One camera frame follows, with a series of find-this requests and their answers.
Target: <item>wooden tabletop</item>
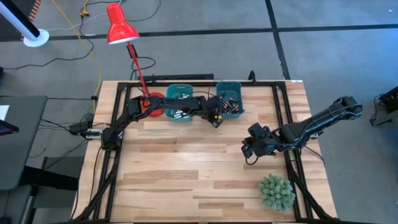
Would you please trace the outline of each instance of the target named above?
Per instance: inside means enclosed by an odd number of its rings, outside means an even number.
[[[103,82],[95,123],[111,121],[117,85],[116,81]],[[294,121],[311,116],[303,83],[286,81],[286,85]],[[166,89],[151,87],[150,91],[165,93]],[[194,91],[208,91],[208,87],[194,87]],[[214,93],[215,89],[211,88],[210,92]],[[137,88],[133,88],[131,97],[140,94]],[[269,174],[287,178],[283,153],[260,157],[255,165],[247,166],[241,152],[241,141],[249,136],[250,125],[259,122],[271,129],[278,127],[272,88],[242,87],[242,96],[245,113],[238,119],[225,120],[218,129],[198,117],[188,123],[176,123],[162,115],[131,123],[124,133],[111,221],[295,220],[292,209],[280,214],[263,206],[258,190],[260,180]],[[281,92],[279,98],[284,112]],[[317,141],[311,140],[307,146],[320,153]],[[99,147],[100,141],[88,144],[75,216],[89,202]],[[94,192],[100,179],[103,156],[104,151],[101,150]],[[335,206],[322,161],[306,149],[301,158],[309,191],[325,211],[335,217]],[[107,192],[103,197],[105,200],[102,200],[100,218],[104,217]],[[305,217],[302,195],[297,197]]]

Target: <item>teal bin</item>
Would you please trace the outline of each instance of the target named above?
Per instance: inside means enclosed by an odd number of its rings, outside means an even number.
[[[193,95],[193,87],[191,85],[186,85],[186,84],[169,85],[169,87],[167,88],[166,97],[167,98],[178,98],[178,97],[181,97],[182,94],[192,96]],[[192,119],[191,116],[187,116],[184,118],[174,118],[174,116],[173,116],[174,112],[175,112],[175,110],[165,110],[166,116],[172,121],[187,122]]]
[[[240,82],[219,82],[216,85],[217,96],[228,101],[230,98],[236,100],[239,105],[239,111],[235,114],[223,114],[223,119],[235,119],[244,112],[242,101],[242,84]]]

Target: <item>lamp shade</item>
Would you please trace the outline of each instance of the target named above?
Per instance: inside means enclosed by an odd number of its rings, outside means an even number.
[[[139,37],[137,30],[126,22],[123,9],[119,4],[108,4],[106,11],[111,23],[108,31],[108,44],[123,43]]]

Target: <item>green spiky ball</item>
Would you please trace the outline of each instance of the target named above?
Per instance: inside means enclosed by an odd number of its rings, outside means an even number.
[[[279,175],[269,174],[261,181],[259,190],[263,204],[280,213],[290,209],[296,197],[290,182]]]

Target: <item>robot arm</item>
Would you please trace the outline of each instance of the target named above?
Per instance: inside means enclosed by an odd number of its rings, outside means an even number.
[[[337,99],[329,108],[299,123],[291,123],[270,131],[259,123],[252,125],[248,131],[250,137],[245,138],[241,148],[246,159],[253,153],[257,157],[274,156],[275,150],[283,152],[301,148],[306,145],[310,136],[321,134],[323,130],[343,119],[356,119],[362,115],[362,105],[357,104],[351,96]]]
[[[150,106],[145,111],[142,104]],[[124,129],[133,121],[148,117],[156,109],[182,110],[192,116],[200,116],[218,128],[223,119],[220,113],[220,99],[213,96],[206,99],[204,96],[194,96],[184,99],[161,98],[158,96],[138,96],[131,98],[123,106],[121,116],[109,128],[103,130],[101,137],[102,149],[117,150],[121,147],[119,141]]]

